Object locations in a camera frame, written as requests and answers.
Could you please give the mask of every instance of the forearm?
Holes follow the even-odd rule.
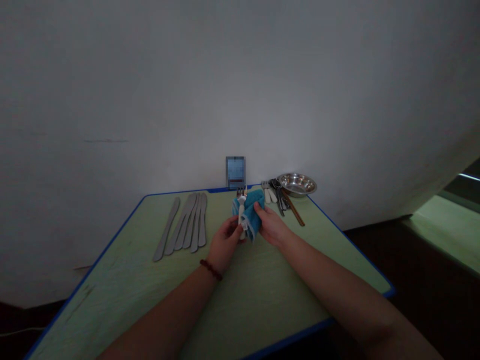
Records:
[[[295,236],[280,248],[332,316],[372,356],[385,349],[397,355],[439,356],[418,330],[368,283]]]
[[[176,357],[215,289],[217,280],[199,266],[176,289],[115,340],[99,359]]]

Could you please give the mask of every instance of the red beaded bracelet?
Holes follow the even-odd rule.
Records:
[[[220,275],[219,272],[217,272],[213,267],[212,265],[209,264],[209,262],[207,260],[200,260],[200,265],[203,265],[204,267],[206,267],[208,269],[208,271],[210,271],[212,273],[212,275],[218,280],[218,281],[222,281],[223,279],[223,276]]]

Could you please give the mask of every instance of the dark floor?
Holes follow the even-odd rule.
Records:
[[[438,252],[399,221],[347,231],[347,236],[396,287],[390,301],[445,359],[480,359],[480,278]],[[44,327],[62,301],[21,310],[0,304],[0,333]],[[39,331],[0,337],[3,359],[22,359]],[[341,359],[361,359],[355,341],[339,325],[319,331],[268,359],[325,355],[332,344]]]

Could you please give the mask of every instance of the green tabletop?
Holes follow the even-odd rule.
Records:
[[[206,246],[193,254],[190,249],[175,251],[152,262],[175,197],[180,197],[181,203],[170,235],[191,191],[144,197],[44,331],[29,358],[95,358],[199,266],[213,234],[231,216],[236,194],[203,192],[208,201]],[[305,226],[286,211],[283,220],[290,229],[379,292],[393,292],[388,280],[310,198],[292,201]],[[278,212],[276,204],[270,207]],[[258,357],[318,329],[329,317],[280,252],[258,234],[255,243],[239,246],[235,252],[181,357]]]

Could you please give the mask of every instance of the stainless steel bowl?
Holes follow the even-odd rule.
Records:
[[[277,179],[286,193],[294,198],[303,198],[317,190],[315,181],[303,174],[289,172],[280,175]]]

